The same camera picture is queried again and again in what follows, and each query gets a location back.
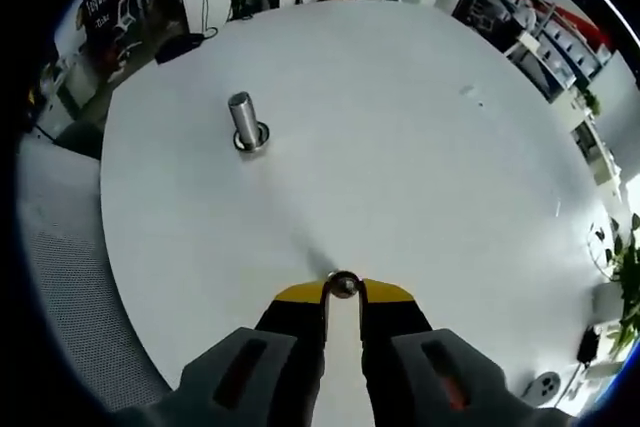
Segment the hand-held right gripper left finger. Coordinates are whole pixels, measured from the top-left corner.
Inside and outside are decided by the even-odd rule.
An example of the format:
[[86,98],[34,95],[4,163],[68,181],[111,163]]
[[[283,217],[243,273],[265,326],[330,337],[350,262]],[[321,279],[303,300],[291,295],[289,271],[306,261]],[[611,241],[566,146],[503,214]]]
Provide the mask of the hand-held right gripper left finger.
[[185,366],[176,390],[112,416],[115,426],[308,426],[324,373],[327,286],[278,293],[253,328],[236,329]]

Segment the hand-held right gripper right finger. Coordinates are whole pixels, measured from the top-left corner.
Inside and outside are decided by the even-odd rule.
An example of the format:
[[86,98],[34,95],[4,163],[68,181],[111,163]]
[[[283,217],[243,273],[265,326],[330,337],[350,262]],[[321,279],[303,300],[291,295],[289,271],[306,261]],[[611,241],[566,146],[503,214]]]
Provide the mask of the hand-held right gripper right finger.
[[434,329],[403,288],[363,279],[362,372],[378,426],[570,426],[512,394],[503,370],[453,331]]

